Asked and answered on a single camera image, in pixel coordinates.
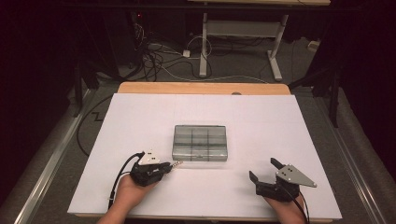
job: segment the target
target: white cable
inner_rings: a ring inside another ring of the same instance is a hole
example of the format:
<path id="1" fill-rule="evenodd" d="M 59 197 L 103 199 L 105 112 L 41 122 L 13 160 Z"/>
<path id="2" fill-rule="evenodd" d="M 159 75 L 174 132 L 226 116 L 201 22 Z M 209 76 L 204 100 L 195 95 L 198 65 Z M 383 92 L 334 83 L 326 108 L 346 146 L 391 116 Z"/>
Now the white cable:
<path id="1" fill-rule="evenodd" d="M 203 38 L 201 35 L 198 35 L 196 37 L 194 37 L 192 40 L 190 40 L 189 44 L 187 44 L 186 49 L 189 49 L 189 45 L 191 44 L 191 42 L 196 39 L 196 38 L 202 38 L 203 40 L 205 40 L 208 44 L 209 44 L 209 52 L 206 54 L 206 57 L 210 55 L 210 53 L 212 52 L 212 44 L 210 44 L 210 41 L 206 38 Z"/>
<path id="2" fill-rule="evenodd" d="M 243 77 L 243 78 L 249 78 L 249 79 L 253 79 L 256 81 L 260 81 L 262 83 L 268 84 L 268 82 L 261 80 L 259 78 L 255 78 L 255 77 L 245 77 L 245 76 L 229 76 L 229 77 L 215 77 L 215 78 L 208 78 L 208 79 L 199 79 L 199 80 L 193 80 L 193 79 L 187 79 L 184 77 L 177 77 L 175 75 L 173 75 L 171 72 L 169 72 L 166 68 L 164 68 L 162 65 L 160 65 L 161 69 L 165 70 L 171 77 L 180 79 L 180 80 L 184 80 L 184 81 L 189 81 L 189 82 L 204 82 L 204 81 L 215 81 L 215 80 L 221 80 L 221 79 L 227 79 L 227 78 L 233 78 L 233 77 Z"/>
<path id="3" fill-rule="evenodd" d="M 171 49 L 171 50 L 172 50 L 172 51 L 163 51 L 163 53 L 174 53 L 174 54 L 178 54 L 178 55 L 180 55 L 180 56 L 183 56 L 183 54 L 179 53 L 179 52 L 176 51 L 175 49 L 172 49 L 172 48 L 170 48 L 170 47 L 168 47 L 168 46 L 165 46 L 165 45 L 163 45 L 163 44 L 150 43 L 150 45 L 161 46 L 161 47 L 165 47 L 165 48 L 167 48 L 167 49 Z M 185 58 L 186 58 L 186 59 L 194 59 L 194 60 L 200 59 L 200 58 L 187 58 L 187 57 L 185 57 Z"/>
<path id="4" fill-rule="evenodd" d="M 142 40 L 140 41 L 139 46 L 134 47 L 134 49 L 137 50 L 137 49 L 139 49 L 140 46 L 142 46 L 143 40 L 145 39 L 145 29 L 143 29 L 143 27 L 137 23 L 135 25 L 140 28 L 136 39 L 138 39 L 140 37 L 140 34 L 142 34 Z"/>

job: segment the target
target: electrical wire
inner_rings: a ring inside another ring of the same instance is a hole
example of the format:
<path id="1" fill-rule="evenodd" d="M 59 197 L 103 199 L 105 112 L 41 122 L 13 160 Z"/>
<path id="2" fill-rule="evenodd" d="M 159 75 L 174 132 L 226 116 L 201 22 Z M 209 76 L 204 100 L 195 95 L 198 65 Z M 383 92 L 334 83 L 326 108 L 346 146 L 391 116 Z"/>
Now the electrical wire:
<path id="1" fill-rule="evenodd" d="M 137 33 L 137 37 L 135 37 L 135 39 L 138 40 L 139 37 L 140 37 L 140 35 L 142 36 L 142 37 L 140 38 L 139 45 L 134 46 L 134 49 L 135 49 L 135 50 L 138 50 L 138 49 L 140 48 L 140 46 L 142 46 L 142 44 L 143 44 L 143 42 L 144 42 L 143 40 L 146 38 L 146 37 L 145 37 L 145 30 L 143 29 L 143 27 L 142 27 L 141 25 L 139 25 L 139 24 L 137 24 L 137 23 L 135 23 L 134 26 L 136 26 L 136 27 L 139 28 L 139 30 L 137 31 L 137 32 L 138 32 L 138 33 Z"/>
<path id="2" fill-rule="evenodd" d="M 166 68 L 162 67 L 162 69 L 165 72 L 167 72 L 171 77 L 174 77 L 174 78 L 177 78 L 177 79 L 183 80 L 183 81 L 189 81 L 189 82 L 216 81 L 216 80 L 222 80 L 222 79 L 228 79 L 228 78 L 242 77 L 242 78 L 253 79 L 253 80 L 268 84 L 268 82 L 266 82 L 264 80 L 261 80 L 261 79 L 255 78 L 255 77 L 246 77 L 246 76 L 215 77 L 215 78 L 209 78 L 209 79 L 194 80 L 194 79 L 188 79 L 188 78 L 184 78 L 184 77 L 177 77 L 177 76 L 173 75 L 171 72 L 169 72 Z"/>
<path id="3" fill-rule="evenodd" d="M 309 211 L 308 211 L 308 205 L 306 204 L 306 200 L 305 200 L 305 197 L 304 197 L 304 195 L 300 192 L 300 194 L 301 194 L 301 197 L 303 198 L 303 201 L 304 201 L 304 204 L 305 204 L 305 210 L 306 210 L 306 217 L 308 218 L 308 223 L 310 223 L 310 220 L 309 220 Z"/>
<path id="4" fill-rule="evenodd" d="M 298 207 L 298 209 L 300 210 L 300 212 L 303 214 L 303 217 L 304 217 L 304 222 L 305 222 L 305 224 L 309 224 L 309 217 L 307 217 L 307 215 L 305 214 L 305 212 L 304 212 L 304 209 L 301 207 L 301 205 L 296 201 L 296 199 L 289 193 L 289 191 L 288 190 L 286 190 L 285 188 L 283 188 L 281 185 L 278 185 L 279 186 L 279 188 L 280 189 L 282 189 L 283 191 L 285 191 L 289 196 L 290 196 L 290 198 L 293 200 L 293 202 L 297 205 L 297 207 Z"/>
<path id="5" fill-rule="evenodd" d="M 76 139 L 77 139 L 77 143 L 78 143 L 78 147 L 81 150 L 81 152 L 86 155 L 87 157 L 90 157 L 90 154 L 84 149 L 84 147 L 82 146 L 80 139 L 79 139 L 79 130 L 81 129 L 82 124 L 84 123 L 84 120 L 91 114 L 91 112 L 100 104 L 102 104 L 103 102 L 105 102 L 108 99 L 111 99 L 113 97 L 113 95 L 109 95 L 107 97 L 105 97 L 103 100 L 101 100 L 99 103 L 97 103 L 92 109 L 90 109 L 90 111 L 87 112 L 87 114 L 85 114 L 85 116 L 82 118 L 81 122 L 79 123 L 78 127 L 77 127 L 77 132 L 76 132 Z"/>
<path id="6" fill-rule="evenodd" d="M 150 45 L 158 45 L 158 46 L 161 46 L 159 49 L 152 49 L 153 51 L 156 51 L 156 52 L 160 52 L 160 53 L 173 53 L 173 54 L 178 54 L 178 55 L 182 55 L 180 52 L 178 52 L 177 50 L 175 50 L 175 49 L 172 49 L 172 48 L 170 48 L 170 47 L 168 47 L 168 46 L 165 46 L 165 45 L 163 45 L 163 44 L 157 44 L 157 43 L 150 43 Z M 160 49 L 162 49 L 162 48 L 167 48 L 167 49 L 171 49 L 172 51 L 160 51 Z"/>
<path id="7" fill-rule="evenodd" d="M 246 44 L 246 43 L 241 43 L 239 41 L 231 40 L 231 38 L 229 36 L 226 36 L 226 40 L 228 42 L 236 44 L 236 45 L 240 45 L 239 47 L 233 47 L 234 49 L 243 49 L 243 48 L 247 48 L 247 47 L 259 46 L 264 39 L 265 39 L 264 37 L 256 37 L 256 38 L 254 38 L 254 40 L 251 43 Z"/>
<path id="8" fill-rule="evenodd" d="M 121 169 L 120 169 L 120 171 L 119 171 L 119 174 L 117 175 L 116 180 L 114 181 L 113 188 L 111 189 L 111 192 L 110 192 L 110 198 L 109 198 L 109 200 L 108 200 L 108 209 L 110 209 L 111 205 L 113 205 L 113 203 L 114 203 L 114 199 L 115 199 L 114 196 L 116 195 L 116 186 L 117 186 L 117 184 L 119 183 L 119 179 L 120 179 L 120 177 L 122 176 L 122 174 L 125 174 L 125 173 L 123 172 L 123 170 L 125 169 L 126 165 L 128 165 L 128 163 L 129 163 L 133 158 L 135 158 L 135 157 L 141 158 L 143 155 L 144 155 L 143 152 L 141 152 L 141 153 L 135 153 L 135 154 L 132 155 L 130 158 L 128 158 L 128 160 L 126 160 L 126 162 L 122 165 L 122 167 L 121 167 Z"/>
<path id="9" fill-rule="evenodd" d="M 190 40 L 190 42 L 187 44 L 186 49 L 189 49 L 190 44 L 192 43 L 193 40 L 197 39 L 197 38 L 202 38 L 204 41 L 206 41 L 209 44 L 209 52 L 206 54 L 206 57 L 210 55 L 210 53 L 212 52 L 212 44 L 210 43 L 210 41 L 207 38 L 204 38 L 201 35 L 198 35 L 196 37 L 194 37 L 192 40 Z"/>

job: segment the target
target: gray carpet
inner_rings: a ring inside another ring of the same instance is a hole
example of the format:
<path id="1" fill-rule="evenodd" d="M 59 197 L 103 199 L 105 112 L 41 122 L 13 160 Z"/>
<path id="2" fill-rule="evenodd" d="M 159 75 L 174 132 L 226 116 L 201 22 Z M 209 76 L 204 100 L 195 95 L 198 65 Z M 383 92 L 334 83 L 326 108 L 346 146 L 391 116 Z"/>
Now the gray carpet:
<path id="1" fill-rule="evenodd" d="M 221 57 L 215 56 L 215 54 L 224 53 L 227 49 L 213 51 L 213 55 L 209 58 L 213 73 L 211 78 L 250 76 L 270 83 L 275 82 L 267 60 L 262 59 L 265 55 L 264 49 L 270 49 L 271 44 L 271 41 L 264 40 L 259 46 L 235 49 L 232 53 Z M 314 57 L 314 53 L 306 49 L 307 44 L 308 41 L 304 39 L 293 44 L 282 43 L 277 60 L 284 77 L 283 83 L 288 84 L 304 76 L 306 69 Z M 176 56 L 169 54 L 164 54 L 163 57 L 166 57 L 167 60 L 176 58 Z M 189 60 L 189 62 L 193 63 L 194 72 L 198 74 L 198 62 L 192 60 Z M 187 63 L 176 64 L 170 67 L 168 71 L 177 77 L 196 79 L 191 75 L 191 68 Z M 181 80 L 171 77 L 165 71 L 161 71 L 158 74 L 157 81 Z M 212 82 L 257 82 L 257 80 L 245 77 L 232 77 L 212 80 Z M 116 92 L 118 86 L 119 84 L 115 82 L 103 81 L 99 90 L 96 91 L 90 107 Z M 297 96 L 308 131 L 343 215 L 343 219 L 334 223 L 373 223 L 364 204 L 361 202 L 361 196 L 357 192 L 356 183 L 354 183 L 353 178 L 351 178 L 347 171 L 346 164 L 340 153 L 339 142 L 333 134 L 334 130 L 321 111 L 321 103 L 327 103 L 328 100 L 312 97 L 309 88 L 297 88 L 292 91 L 292 94 Z M 95 112 L 99 112 L 100 118 L 105 115 L 108 104 L 109 101 L 106 101 L 94 110 Z M 13 223 L 15 221 L 41 171 L 44 169 L 47 160 L 50 158 L 54 144 L 59 142 L 57 139 L 62 138 L 62 132 L 70 122 L 70 115 L 71 111 L 68 111 L 64 115 L 64 118 L 60 120 L 58 127 L 54 129 L 48 141 L 37 152 L 25 174 L 21 177 L 19 184 L 0 209 L 0 223 Z M 94 117 L 95 115 L 89 115 L 84 120 L 79 133 L 81 144 L 87 152 L 90 152 L 92 149 L 96 135 L 102 124 L 101 121 L 94 121 Z M 361 126 L 353 116 L 353 112 L 347 103 L 347 98 L 342 91 L 340 92 L 337 118 L 339 123 L 337 132 L 342 135 L 345 144 L 350 149 L 351 155 L 361 169 L 361 174 L 372 190 L 378 207 L 381 209 L 388 223 L 396 223 L 396 217 L 394 215 L 396 214 L 395 183 L 387 173 L 381 160 L 373 151 Z M 53 178 L 45 197 L 32 217 L 32 223 L 95 223 L 97 221 L 97 218 L 75 217 L 66 213 L 86 161 L 87 157 L 79 149 L 76 137 L 74 136 L 66 148 L 66 154 L 56 176 Z M 140 220 L 135 220 L 133 223 L 140 223 Z M 198 224 L 201 221 L 187 221 L 186 223 Z"/>

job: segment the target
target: white tabletop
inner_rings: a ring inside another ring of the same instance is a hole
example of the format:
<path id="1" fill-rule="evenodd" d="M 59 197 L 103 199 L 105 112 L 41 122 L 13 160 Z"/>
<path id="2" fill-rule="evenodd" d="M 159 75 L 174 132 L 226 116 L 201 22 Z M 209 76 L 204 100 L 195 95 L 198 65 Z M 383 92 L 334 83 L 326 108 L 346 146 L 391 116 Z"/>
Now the white tabletop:
<path id="1" fill-rule="evenodd" d="M 132 217 L 274 220 L 248 177 L 252 171 L 273 183 L 273 157 L 318 184 L 301 187 L 311 218 L 341 218 L 293 95 L 115 94 L 68 213 L 104 214 L 117 173 L 136 152 L 152 149 L 172 162 L 178 124 L 226 126 L 228 160 L 184 162 L 130 212 Z"/>

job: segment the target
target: cable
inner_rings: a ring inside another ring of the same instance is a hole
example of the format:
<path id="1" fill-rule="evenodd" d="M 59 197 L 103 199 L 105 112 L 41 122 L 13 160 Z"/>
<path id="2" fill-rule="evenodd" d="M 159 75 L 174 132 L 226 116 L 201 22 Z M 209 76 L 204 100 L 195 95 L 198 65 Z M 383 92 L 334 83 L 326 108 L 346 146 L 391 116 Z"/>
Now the cable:
<path id="1" fill-rule="evenodd" d="M 192 43 L 192 41 L 193 41 L 194 39 L 197 39 L 197 38 L 202 38 L 203 40 L 205 40 L 205 41 L 209 44 L 209 52 L 206 54 L 206 57 L 209 56 L 210 53 L 212 52 L 212 44 L 210 44 L 210 41 L 209 41 L 207 38 L 204 38 L 204 37 L 201 36 L 201 35 L 198 35 L 198 36 L 194 37 L 192 40 L 190 40 L 189 44 L 187 44 L 186 49 L 189 49 L 189 46 L 190 46 L 190 44 Z"/>
<path id="2" fill-rule="evenodd" d="M 278 186 L 279 186 L 280 189 L 283 189 L 283 191 L 285 191 L 290 196 L 291 199 L 293 199 L 294 203 L 297 205 L 298 209 L 303 214 L 305 224 L 309 224 L 309 221 L 308 221 L 309 217 L 306 216 L 306 214 L 304 212 L 304 209 L 300 206 L 300 204 L 296 201 L 296 199 L 285 188 L 283 188 L 281 185 L 278 185 Z"/>
<path id="3" fill-rule="evenodd" d="M 234 78 L 234 77 L 243 77 L 243 78 L 249 78 L 249 79 L 253 79 L 265 84 L 268 84 L 268 82 L 255 78 L 255 77 L 245 77 L 245 76 L 229 76 L 229 77 L 216 77 L 216 78 L 210 78 L 210 79 L 200 79 L 200 80 L 193 80 L 193 79 L 187 79 L 184 77 L 177 77 L 175 75 L 173 75 L 171 72 L 169 72 L 166 68 L 162 67 L 163 70 L 165 70 L 165 72 L 167 72 L 171 77 L 180 79 L 180 80 L 184 80 L 184 81 L 189 81 L 189 82 L 201 82 L 201 81 L 215 81 L 215 80 L 221 80 L 221 79 L 227 79 L 227 78 Z"/>
<path id="4" fill-rule="evenodd" d="M 159 36 L 160 38 L 162 38 L 162 39 L 164 39 L 166 41 L 172 42 L 172 43 L 176 44 L 177 46 L 179 46 L 181 49 L 184 48 L 183 46 L 181 46 L 179 43 L 177 43 L 175 40 L 173 40 L 171 38 L 168 38 L 168 37 L 166 37 L 164 35 L 161 35 L 161 34 L 158 34 L 158 33 L 152 32 L 152 31 L 149 32 L 149 33 L 152 34 L 152 35 L 157 35 L 157 36 Z"/>
<path id="5" fill-rule="evenodd" d="M 159 45 L 159 46 L 161 46 L 159 49 L 152 49 L 153 51 L 158 51 L 158 52 L 161 52 L 161 53 L 173 53 L 173 54 L 182 55 L 180 52 L 177 52 L 175 49 L 172 49 L 172 48 L 170 48 L 168 46 L 165 46 L 163 44 L 150 43 L 150 45 Z M 162 48 L 171 49 L 172 51 L 159 51 Z"/>
<path id="6" fill-rule="evenodd" d="M 76 138 L 77 138 L 77 143 L 78 143 L 78 147 L 81 150 L 81 152 L 86 155 L 87 157 L 90 156 L 90 154 L 84 150 L 84 148 L 82 147 L 80 141 L 79 141 L 79 130 L 84 122 L 84 120 L 91 114 L 91 112 L 97 107 L 99 106 L 101 103 L 103 103 L 104 101 L 111 99 L 111 97 L 113 97 L 113 95 L 109 95 L 106 98 L 104 98 L 103 100 L 101 100 L 98 104 L 96 104 L 90 111 L 87 112 L 87 114 L 85 114 L 85 116 L 82 118 L 81 122 L 79 123 L 78 127 L 77 127 L 77 133 L 76 133 Z"/>
<path id="7" fill-rule="evenodd" d="M 269 59 L 270 62 L 267 63 L 262 69 L 260 69 L 260 71 L 259 71 L 259 79 L 262 79 L 262 71 L 264 71 L 265 68 L 268 67 L 268 65 L 271 63 L 272 60 L 273 60 L 273 59 Z"/>
<path id="8" fill-rule="evenodd" d="M 301 197 L 303 197 L 303 200 L 304 200 L 304 204 L 305 204 L 305 210 L 306 210 L 306 217 L 308 218 L 308 223 L 310 223 L 310 220 L 309 220 L 309 211 L 308 211 L 308 205 L 306 204 L 306 201 L 305 201 L 305 197 L 304 197 L 304 195 L 300 192 L 300 194 L 301 194 Z"/>
<path id="9" fill-rule="evenodd" d="M 135 39 L 138 40 L 139 37 L 140 37 L 140 34 L 142 34 L 142 37 L 140 38 L 140 43 L 139 43 L 139 45 L 138 45 L 138 46 L 134 46 L 134 49 L 135 49 L 135 50 L 138 50 L 139 47 L 143 44 L 143 40 L 145 39 L 145 30 L 143 29 L 143 27 L 142 27 L 141 25 L 139 25 L 139 24 L 137 24 L 137 23 L 135 23 L 134 25 L 135 25 L 136 27 L 139 28 L 137 37 L 135 37 Z"/>
<path id="10" fill-rule="evenodd" d="M 152 53 L 152 52 L 149 52 L 149 50 L 148 50 L 148 53 L 147 54 L 145 54 L 145 66 L 144 66 L 144 72 L 145 72 L 145 80 L 146 81 L 149 81 L 149 77 L 154 77 L 154 80 L 153 81 L 156 81 L 157 80 L 157 74 L 160 72 L 160 69 L 161 69 L 161 67 L 160 66 L 158 66 L 158 64 L 162 64 L 163 63 L 163 56 L 161 56 L 160 54 L 158 54 L 158 53 Z M 152 66 L 150 67 L 150 66 L 146 66 L 146 62 L 147 61 L 150 61 L 151 62 L 151 64 L 152 64 Z M 149 76 L 149 73 L 152 71 L 154 69 L 154 75 L 153 76 Z"/>
<path id="11" fill-rule="evenodd" d="M 133 159 L 135 157 L 139 157 L 140 158 L 143 155 L 144 155 L 143 152 L 135 153 L 130 158 L 128 158 L 128 160 L 126 160 L 126 162 L 122 165 L 122 167 L 121 167 L 121 169 L 119 171 L 119 174 L 117 175 L 116 180 L 114 181 L 113 188 L 111 189 L 111 192 L 110 192 L 110 198 L 108 200 L 108 209 L 110 209 L 111 205 L 113 205 L 113 203 L 114 203 L 114 196 L 116 195 L 116 186 L 119 183 L 119 179 L 122 176 L 122 174 L 125 174 L 125 173 L 123 173 L 123 170 L 125 169 L 125 166 L 128 165 L 128 163 L 129 163 L 129 161 L 131 161 L 131 159 Z"/>
<path id="12" fill-rule="evenodd" d="M 131 173 L 131 171 L 125 171 L 125 172 L 122 172 L 121 175 L 126 175 L 126 174 L 129 174 L 129 173 Z"/>
<path id="13" fill-rule="evenodd" d="M 249 44 L 245 44 L 245 43 L 241 43 L 241 42 L 237 42 L 237 41 L 231 40 L 229 36 L 226 36 L 226 40 L 228 42 L 233 43 L 233 44 L 237 44 L 237 45 L 241 45 L 240 47 L 235 47 L 235 49 L 242 49 L 242 48 L 246 48 L 246 47 L 259 46 L 264 39 L 265 39 L 265 37 L 256 37 L 256 38 L 254 38 L 253 42 L 251 42 Z"/>

